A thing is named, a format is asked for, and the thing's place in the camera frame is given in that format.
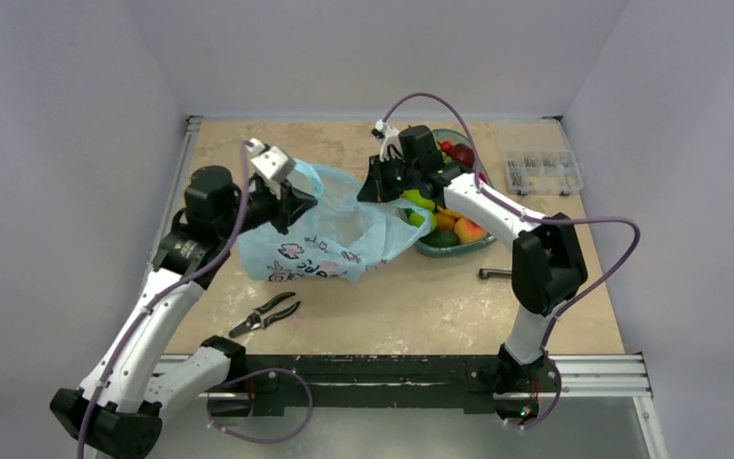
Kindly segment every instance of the clear plastic box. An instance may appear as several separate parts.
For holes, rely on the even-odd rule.
[[[573,194],[584,187],[578,162],[570,149],[509,150],[505,176],[511,193]]]

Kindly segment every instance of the marble surface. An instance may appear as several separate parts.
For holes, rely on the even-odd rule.
[[[456,123],[429,125],[459,130]],[[221,164],[232,170],[238,182],[240,141],[255,137],[279,145],[295,158],[343,169],[363,181],[367,158],[378,151],[371,127],[369,122],[205,121],[189,170]],[[489,177],[500,190],[505,189],[503,148],[555,148],[565,142],[559,125],[552,121],[474,122],[469,128]],[[585,215],[577,195],[516,200],[546,214]],[[578,227],[578,237],[590,279],[595,280],[601,271],[589,229]],[[483,281],[477,270],[509,268],[510,262],[509,251],[499,242],[459,258],[427,258],[409,249],[355,284],[311,278],[266,283],[248,279],[233,249],[166,352],[191,353],[211,335],[226,336],[252,308],[291,290],[297,292],[302,306],[268,330],[239,337],[249,353],[495,354],[510,332],[518,303],[509,280]],[[623,352],[605,286],[564,315],[552,334],[550,350],[557,354]]]

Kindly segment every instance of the pink flower print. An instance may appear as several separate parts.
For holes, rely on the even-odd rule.
[[[287,270],[286,268],[283,268],[283,265],[281,265],[276,260],[274,260],[273,266],[267,266],[266,268],[269,268],[269,270],[271,271],[271,275],[269,276],[269,282],[285,282],[287,280],[293,279],[293,275],[291,274],[291,271]]]
[[[325,241],[316,242],[315,237],[306,237],[305,242],[309,246],[316,248],[316,249],[320,249],[321,251],[326,251],[328,249],[328,243],[326,243]]]
[[[333,261],[323,261],[322,263],[319,263],[319,271],[327,274],[326,277],[337,275],[339,272],[339,265]]]
[[[381,260],[381,261],[379,261],[378,263],[375,263],[375,264],[373,264],[373,265],[370,265],[370,266],[368,266],[368,267],[367,267],[367,269],[366,269],[366,270],[364,270],[364,271],[367,271],[367,272],[369,272],[369,271],[375,271],[375,270],[377,270],[378,268],[380,268],[380,267],[382,267],[382,266],[386,265],[387,263],[389,263],[389,260]]]
[[[290,260],[295,260],[299,258],[300,253],[305,253],[305,250],[299,244],[294,244],[293,242],[281,245],[277,251]]]

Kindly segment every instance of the gray wall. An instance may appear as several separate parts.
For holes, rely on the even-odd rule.
[[[0,1],[0,457],[74,457],[49,400],[135,301],[182,122],[121,0]]]
[[[587,211],[644,229],[609,285],[671,456],[734,457],[734,0],[632,0],[565,121]]]
[[[187,113],[340,119],[564,113],[626,3],[128,0]]]

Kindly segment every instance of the cable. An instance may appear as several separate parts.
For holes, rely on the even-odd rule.
[[[244,178],[248,177],[248,158],[246,151],[247,144],[247,142],[241,142],[240,146],[240,158],[243,167]],[[125,349],[125,346],[128,344],[128,341],[139,329],[144,319],[153,312],[153,308],[155,308],[157,304],[161,303],[174,290],[183,285],[189,284],[193,280],[208,273],[210,270],[215,269],[224,260],[225,256],[232,249],[232,245],[234,245],[235,239],[237,239],[238,234],[240,234],[243,227],[244,217],[246,216],[246,211],[248,210],[248,189],[248,186],[244,186],[241,190],[241,202],[240,206],[238,207],[238,215],[235,219],[234,228],[232,228],[232,234],[229,236],[229,239],[224,245],[224,248],[221,249],[221,251],[219,251],[218,254],[215,255],[215,258],[207,263],[206,266],[199,269],[195,273],[179,279],[178,282],[174,283],[173,285],[167,287],[166,289],[153,296],[153,298],[142,309],[142,312],[139,313],[137,318],[134,319],[134,321],[128,327],[128,330],[125,332],[125,334],[122,335],[122,338],[119,339],[117,346],[114,348],[114,352],[105,363],[105,369],[102,370],[102,374],[99,376],[99,384],[97,387],[94,388],[94,393],[92,394],[91,400],[89,400],[89,403],[86,406],[86,411],[83,414],[83,420],[80,423],[80,432],[77,434],[77,459],[84,458],[86,447],[86,434],[88,432],[89,423],[91,422],[91,417],[94,414],[94,409],[97,406],[97,400],[99,400],[99,395],[102,393],[102,389],[106,386],[106,383],[108,382],[108,377],[111,376],[114,370],[114,366],[117,364],[117,360],[122,354],[122,351]]]
[[[227,382],[225,385],[235,385],[237,383],[242,383],[243,381],[250,380],[251,378],[264,375],[267,373],[283,373],[286,375],[291,375],[302,385],[302,388],[305,389],[305,395],[308,396],[308,411],[305,414],[305,418],[302,420],[301,423],[299,423],[299,426],[297,426],[294,430],[291,432],[281,436],[281,437],[275,437],[275,438],[258,438],[258,437],[250,437],[248,435],[245,435],[240,432],[235,432],[234,430],[229,430],[228,428],[221,426],[218,424],[217,421],[215,421],[214,418],[212,418],[212,413],[209,411],[209,401],[206,402],[206,417],[209,419],[209,424],[206,425],[206,428],[214,428],[222,433],[225,433],[226,435],[230,435],[235,438],[239,438],[241,440],[246,440],[247,442],[257,443],[260,445],[271,445],[275,443],[285,442],[286,440],[289,440],[293,437],[295,437],[299,432],[302,431],[305,426],[308,425],[308,422],[311,420],[311,415],[313,414],[313,397],[311,396],[311,388],[308,386],[308,383],[305,382],[302,378],[299,377],[296,373],[283,369],[283,368],[267,368],[265,370],[257,370],[253,371],[246,376],[242,376],[236,380],[232,380],[230,382]]]
[[[548,408],[545,410],[545,413],[539,416],[535,422],[530,423],[526,428],[530,428],[533,426],[537,426],[541,423],[541,420],[546,418],[552,410],[555,408],[555,405],[558,404],[558,394],[561,393],[561,375],[558,371],[558,366],[555,365],[555,362],[551,360],[549,357],[547,357],[547,343],[550,340],[550,335],[552,333],[552,329],[555,328],[556,321],[564,315],[575,303],[577,303],[581,298],[588,295],[591,291],[598,288],[602,283],[606,282],[609,277],[612,276],[618,269],[620,269],[621,266],[623,266],[623,263],[626,262],[626,260],[632,255],[632,253],[637,248],[637,244],[640,241],[640,227],[635,223],[633,220],[629,218],[624,217],[595,217],[595,218],[577,218],[577,219],[567,219],[567,220],[553,220],[550,218],[536,218],[531,217],[529,215],[523,214],[523,212],[506,203],[505,201],[502,201],[501,199],[497,198],[490,192],[486,190],[485,183],[480,180],[479,171],[482,169],[485,169],[485,166],[483,165],[482,160],[480,159],[479,152],[477,150],[477,145],[474,142],[474,138],[471,136],[471,132],[468,130],[468,126],[465,124],[465,120],[463,120],[463,117],[460,116],[459,113],[457,113],[457,110],[448,102],[446,102],[443,98],[440,98],[439,96],[435,96],[434,94],[429,93],[413,93],[406,97],[401,98],[398,102],[395,103],[388,111],[387,114],[384,115],[384,118],[382,119],[384,122],[387,122],[392,116],[393,112],[395,112],[398,107],[410,98],[432,98],[433,100],[436,100],[440,102],[445,108],[447,108],[453,115],[454,118],[457,119],[457,121],[460,123],[460,126],[465,132],[465,137],[468,139],[469,146],[471,146],[471,149],[474,150],[474,186],[477,187],[477,189],[483,193],[483,196],[491,200],[494,204],[504,208],[505,210],[513,213],[517,217],[531,223],[536,223],[539,225],[556,225],[556,226],[574,226],[574,225],[590,225],[594,223],[621,223],[624,225],[628,225],[632,228],[634,231],[634,237],[632,239],[632,243],[629,244],[629,247],[626,249],[626,251],[620,256],[619,259],[612,265],[612,267],[606,272],[601,275],[595,282],[590,284],[586,289],[584,289],[581,293],[571,298],[569,301],[564,303],[561,307],[556,309],[555,314],[553,314],[552,319],[550,320],[550,323],[548,324],[547,330],[545,332],[545,335],[542,337],[541,342],[541,348],[542,353],[545,355],[545,358],[550,362],[552,367],[555,369],[556,377],[558,378],[558,391],[556,392],[555,398],[553,399],[552,403]]]

